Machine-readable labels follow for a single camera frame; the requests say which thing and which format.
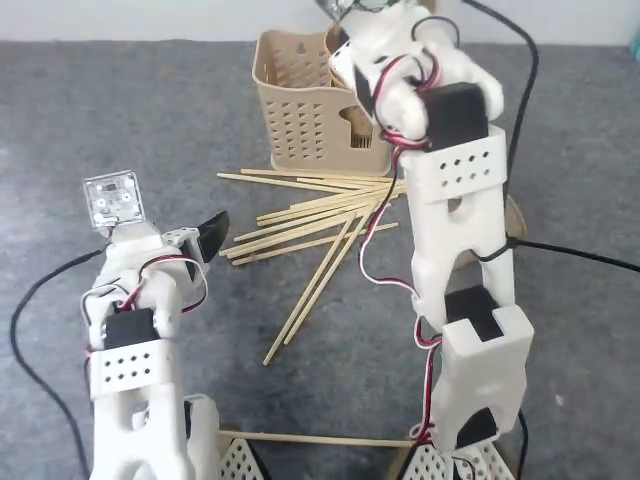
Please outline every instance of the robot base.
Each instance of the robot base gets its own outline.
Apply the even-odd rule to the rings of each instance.
[[[515,480],[514,475],[492,443],[465,449],[456,459],[440,455],[430,446],[418,447],[407,460],[402,480],[453,480],[454,462],[462,480]]]

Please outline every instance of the white perforated plate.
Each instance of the white perforated plate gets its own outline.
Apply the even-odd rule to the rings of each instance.
[[[173,347],[154,340],[91,354],[91,398],[172,383]]]
[[[242,438],[236,438],[227,453],[222,458],[220,468],[221,480],[263,480],[260,467],[249,448],[249,444]]]
[[[481,449],[466,449],[464,454],[454,456],[468,460],[468,462],[453,460],[462,480],[474,478],[470,463],[475,470],[475,480],[514,480],[506,463],[492,444],[485,445]],[[402,477],[403,480],[450,480],[452,478],[452,460],[443,457],[430,446],[416,449]]]

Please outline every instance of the white plastic bracket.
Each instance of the white plastic bracket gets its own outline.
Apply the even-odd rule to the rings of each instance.
[[[447,321],[445,291],[456,258],[472,249],[486,257],[506,242],[504,195],[507,178],[504,131],[435,152],[402,154],[415,252],[411,262],[416,312],[436,331]],[[450,211],[450,200],[459,204]],[[515,303],[513,254],[482,266],[483,284],[501,305]]]
[[[95,352],[94,469],[91,480],[133,478],[143,466],[158,480],[191,480],[182,389],[168,340]],[[134,425],[139,404],[145,421]]]
[[[457,449],[457,435],[478,411],[489,408],[494,440],[513,428],[527,386],[525,363],[533,327],[517,305],[497,308],[493,318],[502,336],[482,341],[469,319],[442,329],[442,372],[432,396],[432,435],[442,452]]]

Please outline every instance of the mounting hole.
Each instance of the mounting hole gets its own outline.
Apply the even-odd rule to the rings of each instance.
[[[462,205],[462,197],[451,198],[447,201],[447,207],[449,208],[449,213],[453,213]]]

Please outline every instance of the cable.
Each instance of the cable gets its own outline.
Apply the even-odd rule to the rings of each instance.
[[[451,458],[453,460],[458,460],[459,462],[466,463],[471,469],[471,480],[476,480],[476,467],[471,460],[469,460],[468,458],[462,458],[462,457],[451,457]]]
[[[60,398],[60,396],[53,390],[53,388],[51,388],[51,386],[46,381],[44,381],[44,379],[40,377],[33,370],[33,368],[31,368],[31,366],[27,363],[27,361],[22,356],[22,352],[20,351],[20,347],[18,346],[17,328],[18,328],[18,321],[20,320],[20,315],[22,314],[22,311],[25,309],[29,301],[33,298],[33,296],[40,289],[40,287],[42,287],[49,280],[57,277],[61,273],[64,273],[67,270],[77,265],[81,265],[85,262],[88,262],[93,257],[96,257],[102,254],[105,249],[106,249],[106,246],[99,250],[94,250],[93,252],[89,252],[84,255],[81,255],[80,257],[74,260],[71,260],[65,263],[64,265],[61,265],[60,267],[56,268],[53,272],[49,273],[48,275],[45,275],[36,283],[34,283],[31,286],[31,288],[29,288],[29,290],[24,295],[24,297],[22,297],[22,299],[18,303],[18,306],[16,307],[13,314],[11,315],[11,324],[9,327],[9,343],[11,344],[11,351],[13,352],[13,356],[15,357],[16,362],[18,363],[20,368],[22,368],[22,370],[24,370],[24,372],[36,384],[38,384],[40,388],[42,388],[42,390],[44,390],[44,392],[49,396],[49,398],[51,398],[51,400],[55,402],[55,404],[60,408],[60,410],[64,414],[67,420],[67,423],[71,428],[71,433],[73,434],[73,441],[76,446],[78,461],[80,463],[80,468],[82,470],[83,478],[89,478],[90,471],[89,471],[89,462],[87,461],[87,455],[84,451],[84,446],[82,444],[82,437],[80,435],[80,428],[78,427],[78,422],[76,421],[73,414],[71,413],[71,410],[69,410],[69,407],[65,403],[65,401],[62,400],[62,398]]]
[[[529,427],[527,427],[527,420],[524,418],[524,412],[522,409],[518,411],[518,420],[520,421],[520,427],[522,427],[522,447],[520,449],[520,459],[518,460],[518,473],[516,474],[516,480],[522,480],[524,462],[527,459],[527,450],[529,448]]]
[[[516,152],[518,150],[518,141],[520,140],[520,131],[522,130],[522,122],[524,121],[524,114],[527,110],[527,105],[529,103],[529,97],[531,97],[531,91],[533,90],[533,85],[536,82],[536,77],[538,76],[538,66],[540,64],[540,54],[538,52],[538,47],[536,43],[531,38],[524,29],[522,29],[519,25],[515,24],[513,21],[509,20],[507,17],[502,15],[501,13],[496,12],[490,7],[476,1],[476,0],[462,0],[463,3],[466,3],[470,7],[479,10],[482,13],[493,17],[498,22],[502,23],[509,29],[513,30],[515,33],[520,35],[524,41],[527,43],[529,47],[529,51],[531,52],[531,70],[529,71],[529,78],[527,79],[527,85],[522,92],[522,98],[520,99],[520,105],[518,106],[518,113],[516,114],[516,120],[513,124],[513,133],[511,134],[511,142],[509,143],[509,152],[507,153],[507,180],[504,183],[504,198],[505,201],[507,199],[507,193],[509,193],[509,182],[511,180],[511,171],[513,170],[513,164],[516,158]]]
[[[131,292],[131,295],[127,297],[127,299],[120,305],[119,308],[121,310],[129,310],[134,306],[136,299],[138,298],[138,296],[140,295],[140,292],[142,291],[142,288],[144,287],[144,283],[146,279],[145,277],[143,277],[142,274],[147,268],[160,263],[168,263],[168,262],[176,262],[176,261],[191,263],[195,265],[198,268],[200,276],[202,277],[202,284],[204,286],[204,293],[200,298],[200,300],[198,300],[196,303],[192,305],[189,305],[188,307],[184,307],[182,309],[182,313],[191,312],[196,308],[198,308],[200,305],[202,305],[204,301],[207,299],[207,297],[209,296],[209,285],[207,283],[207,277],[204,274],[204,270],[202,269],[202,265],[200,265],[200,263],[198,263],[193,258],[188,257],[186,255],[162,255],[160,257],[155,257],[155,258],[152,258],[151,260],[147,260],[144,264],[142,264],[142,266],[138,270],[138,278],[139,278],[138,286],[133,290],[133,292]]]
[[[424,17],[420,20],[418,20],[416,23],[413,24],[413,27],[411,28],[411,40],[413,40],[414,42],[418,41],[417,38],[417,31],[418,31],[418,27],[420,27],[420,25],[431,21],[431,20],[438,20],[440,22],[445,22],[448,23],[449,25],[451,25],[453,27],[453,29],[456,32],[456,43],[455,46],[456,48],[460,47],[460,27],[458,27],[458,24],[456,22],[454,22],[453,20],[451,20],[448,17],[443,17],[441,15],[430,15],[428,17]]]
[[[409,437],[416,440],[417,445],[429,445],[431,444],[431,436],[429,428],[433,425],[431,420],[431,391],[433,386],[433,358],[435,351],[442,342],[442,338],[434,337],[432,341],[433,345],[428,347],[421,347],[427,350],[427,360],[424,372],[424,389],[422,395],[422,419],[420,423],[414,425],[409,431]]]
[[[587,260],[592,260],[594,262],[600,262],[600,263],[604,263],[614,267],[631,270],[632,272],[640,273],[640,265],[635,265],[633,263],[625,262],[623,260],[617,260],[615,258],[605,257],[603,255],[597,255],[595,253],[583,252],[582,250],[576,250],[575,248],[560,247],[558,245],[551,245],[548,243],[530,242],[528,240],[518,240],[518,239],[513,239],[513,241],[516,246],[536,248],[539,250],[546,250],[549,252],[565,253],[567,255],[586,258]]]
[[[114,280],[111,280],[108,283],[94,287],[91,290],[82,294],[82,297],[80,297],[80,312],[82,313],[82,318],[84,319],[84,323],[87,327],[91,327],[91,319],[89,318],[89,312],[87,311],[87,299],[90,296],[95,295],[96,293],[100,292],[101,290],[104,290],[107,287],[110,287],[109,290],[107,290],[106,292],[103,292],[101,295],[98,295],[98,298],[102,298],[106,295],[109,295],[110,293],[113,293],[114,290],[120,290],[122,293],[124,293],[125,298],[131,295],[126,288],[116,283],[120,281],[120,279],[121,278],[118,277]]]

